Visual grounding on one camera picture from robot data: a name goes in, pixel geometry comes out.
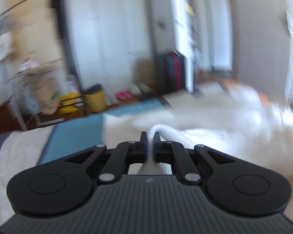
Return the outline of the white metal side table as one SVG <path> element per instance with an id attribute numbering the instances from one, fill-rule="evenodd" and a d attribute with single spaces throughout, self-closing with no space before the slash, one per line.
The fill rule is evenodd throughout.
<path id="1" fill-rule="evenodd" d="M 39 117 L 41 111 L 39 110 L 38 103 L 29 90 L 30 83 L 39 80 L 46 74 L 61 69 L 64 69 L 64 60 L 57 59 L 10 75 L 7 61 L 3 60 L 0 62 L 0 72 L 3 77 L 2 83 L 8 94 L 13 115 L 15 115 L 17 124 L 21 130 L 27 131 L 27 125 L 32 119 L 35 121 L 36 127 L 46 127 L 64 121 L 64 118 L 41 121 Z"/>

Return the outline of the pink slippers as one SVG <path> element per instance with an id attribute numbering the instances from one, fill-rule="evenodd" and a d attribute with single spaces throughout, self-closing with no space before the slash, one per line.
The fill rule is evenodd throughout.
<path id="1" fill-rule="evenodd" d="M 129 91 L 122 91 L 116 94 L 116 97 L 120 101 L 126 101 L 133 99 L 133 95 Z"/>

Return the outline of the black red suitcase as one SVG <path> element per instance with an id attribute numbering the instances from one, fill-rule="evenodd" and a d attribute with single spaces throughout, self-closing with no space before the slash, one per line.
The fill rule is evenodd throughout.
<path id="1" fill-rule="evenodd" d="M 160 95 L 186 88 L 185 56 L 177 50 L 157 54 L 155 84 Z"/>

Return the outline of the yellow plastic bag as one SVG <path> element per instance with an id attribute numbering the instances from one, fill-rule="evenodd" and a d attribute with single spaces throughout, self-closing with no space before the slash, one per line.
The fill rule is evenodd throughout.
<path id="1" fill-rule="evenodd" d="M 73 113 L 79 110 L 79 107 L 83 106 L 83 99 L 77 92 L 71 92 L 68 95 L 61 97 L 60 105 L 58 108 L 59 114 Z"/>

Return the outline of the white wardrobe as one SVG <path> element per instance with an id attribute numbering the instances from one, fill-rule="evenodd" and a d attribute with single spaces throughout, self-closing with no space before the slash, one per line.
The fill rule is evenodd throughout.
<path id="1" fill-rule="evenodd" d="M 83 89 L 117 93 L 153 85 L 146 0 L 67 0 L 74 62 Z"/>

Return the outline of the brown paper bag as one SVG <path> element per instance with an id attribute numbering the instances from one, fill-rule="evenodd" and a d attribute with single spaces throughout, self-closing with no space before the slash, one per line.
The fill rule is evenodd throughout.
<path id="1" fill-rule="evenodd" d="M 60 92 L 54 78 L 38 79 L 30 83 L 33 94 L 43 115 L 53 115 L 60 106 Z"/>

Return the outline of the yellow trash bin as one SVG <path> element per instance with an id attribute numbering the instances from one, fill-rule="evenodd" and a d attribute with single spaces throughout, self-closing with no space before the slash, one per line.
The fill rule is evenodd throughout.
<path id="1" fill-rule="evenodd" d="M 89 109 L 94 113 L 99 113 L 107 108 L 104 89 L 101 84 L 96 84 L 83 92 Z"/>

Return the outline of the white room door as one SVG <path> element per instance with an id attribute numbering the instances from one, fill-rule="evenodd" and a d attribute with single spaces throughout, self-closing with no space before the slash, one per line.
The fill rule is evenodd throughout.
<path id="1" fill-rule="evenodd" d="M 289 95 L 291 5 L 291 0 L 232 0 L 236 77 L 278 102 Z"/>

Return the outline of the white fleece zip jacket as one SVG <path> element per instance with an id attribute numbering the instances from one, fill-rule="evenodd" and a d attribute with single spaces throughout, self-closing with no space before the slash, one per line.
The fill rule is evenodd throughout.
<path id="1" fill-rule="evenodd" d="M 105 114 L 103 143 L 115 147 L 140 133 L 193 148 L 203 144 L 284 175 L 292 186 L 286 216 L 293 221 L 293 112 L 264 104 L 251 87 L 230 87 L 205 97 L 181 93 L 147 112 Z"/>

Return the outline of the beige wooden cabinet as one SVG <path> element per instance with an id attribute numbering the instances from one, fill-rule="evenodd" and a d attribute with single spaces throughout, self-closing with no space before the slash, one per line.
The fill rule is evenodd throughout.
<path id="1" fill-rule="evenodd" d="M 51 0 L 7 1 L 8 7 L 13 7 L 10 15 L 17 23 L 17 27 L 11 31 L 15 62 L 20 64 L 25 60 L 38 60 L 47 63 L 62 59 Z"/>

